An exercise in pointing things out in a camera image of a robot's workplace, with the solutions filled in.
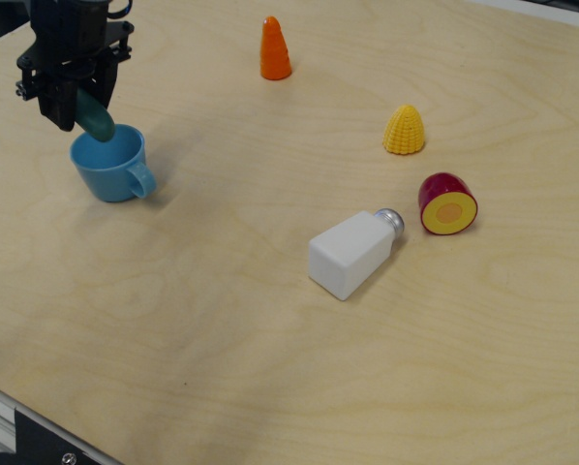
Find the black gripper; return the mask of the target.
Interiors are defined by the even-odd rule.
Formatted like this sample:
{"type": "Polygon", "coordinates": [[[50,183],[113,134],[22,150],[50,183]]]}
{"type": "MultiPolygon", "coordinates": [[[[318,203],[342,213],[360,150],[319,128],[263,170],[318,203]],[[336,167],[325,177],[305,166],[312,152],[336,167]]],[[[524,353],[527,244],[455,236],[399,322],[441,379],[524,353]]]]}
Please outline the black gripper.
{"type": "Polygon", "coordinates": [[[36,39],[16,60],[16,94],[38,97],[41,115],[65,132],[76,122],[76,83],[107,109],[118,66],[131,57],[134,25],[126,16],[132,7],[131,1],[116,10],[109,1],[33,1],[36,39]],[[60,78],[66,81],[53,82],[60,78]]]}

